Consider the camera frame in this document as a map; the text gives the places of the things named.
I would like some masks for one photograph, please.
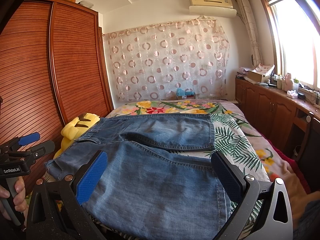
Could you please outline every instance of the white wall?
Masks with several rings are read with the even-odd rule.
[[[273,65],[275,64],[273,57],[273,47],[266,13],[263,9],[261,0],[249,0],[249,2],[258,29],[258,43],[262,56],[262,63],[263,65],[268,66]]]
[[[102,33],[104,33],[103,31],[103,14],[98,12],[98,22],[99,22],[99,27],[102,28]]]
[[[197,15],[189,14],[189,5],[190,0],[139,0],[104,14],[104,33],[142,25],[197,18]],[[250,40],[245,25],[238,16],[235,18],[216,17],[216,19],[220,21],[230,44],[230,57],[226,68],[227,93],[228,98],[233,99],[238,67],[251,67]],[[108,61],[107,66],[114,105],[118,107],[122,103],[116,96],[116,84],[112,76],[111,64]]]

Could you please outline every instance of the bed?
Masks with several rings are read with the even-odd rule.
[[[292,207],[294,227],[297,226],[307,203],[320,199],[320,192],[318,191],[308,194],[308,188],[302,186],[305,184],[303,177],[298,178],[290,164],[280,157],[281,153],[278,154],[277,149],[247,122],[240,109],[228,101],[198,99],[142,101],[118,107],[107,118],[121,115],[163,113],[211,114],[215,126],[215,147],[224,152],[230,162],[237,165],[244,174],[250,173],[259,180],[274,181],[277,177],[284,179]],[[211,156],[210,151],[187,153],[184,151],[172,151],[171,153],[203,158],[210,158]],[[46,174],[45,178],[49,181],[53,179],[48,174]],[[235,206],[235,203],[231,203],[231,211]],[[241,237],[249,233],[260,206],[261,203],[258,201]],[[103,225],[93,217],[92,220],[101,226],[102,231],[115,231],[125,239],[131,237]]]

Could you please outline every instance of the air conditioner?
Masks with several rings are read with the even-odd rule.
[[[190,0],[189,13],[207,16],[223,16],[233,18],[237,11],[231,0]]]

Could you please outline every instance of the screw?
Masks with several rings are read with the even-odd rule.
[[[283,180],[281,178],[276,178],[276,183],[281,185],[283,184]]]
[[[64,180],[65,180],[65,181],[70,181],[70,180],[72,180],[72,179],[73,179],[73,176],[72,176],[71,174],[69,174],[69,175],[67,175],[67,176],[64,177]]]
[[[254,176],[252,176],[252,175],[247,175],[247,176],[245,176],[245,178],[248,180],[248,181],[254,181]]]
[[[36,184],[37,185],[41,185],[43,183],[43,179],[38,179],[37,181],[36,181]]]

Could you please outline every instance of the plush toy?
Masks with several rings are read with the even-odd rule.
[[[65,149],[67,149],[74,141],[83,135],[89,128],[100,120],[96,114],[81,114],[71,122],[67,123],[62,129],[61,135],[63,136],[61,142],[61,149],[54,155],[54,159],[57,158]]]

